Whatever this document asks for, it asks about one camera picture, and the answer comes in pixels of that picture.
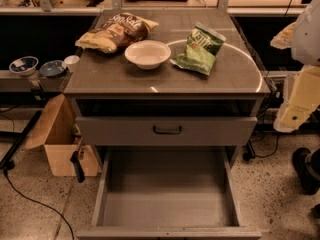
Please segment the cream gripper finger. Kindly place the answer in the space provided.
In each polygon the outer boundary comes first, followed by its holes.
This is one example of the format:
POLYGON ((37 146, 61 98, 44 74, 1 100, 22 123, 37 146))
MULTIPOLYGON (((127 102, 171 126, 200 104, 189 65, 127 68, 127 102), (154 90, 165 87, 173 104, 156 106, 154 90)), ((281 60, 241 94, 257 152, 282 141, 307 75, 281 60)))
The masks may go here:
POLYGON ((293 77, 293 86, 277 112, 273 127, 290 133, 298 130, 320 106, 320 67, 304 65, 293 77))
POLYGON ((281 30, 270 42, 270 45, 276 49, 287 49, 291 47, 291 41, 293 36, 293 30, 295 22, 290 23, 283 30, 281 30))

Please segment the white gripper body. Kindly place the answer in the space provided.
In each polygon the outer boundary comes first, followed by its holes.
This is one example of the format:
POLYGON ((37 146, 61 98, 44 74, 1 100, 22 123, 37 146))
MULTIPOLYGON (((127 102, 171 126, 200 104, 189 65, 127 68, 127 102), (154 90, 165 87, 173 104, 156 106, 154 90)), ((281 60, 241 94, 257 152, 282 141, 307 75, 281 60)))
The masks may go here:
POLYGON ((292 34, 291 55, 304 65, 320 65, 320 0, 312 0, 298 16, 292 34))

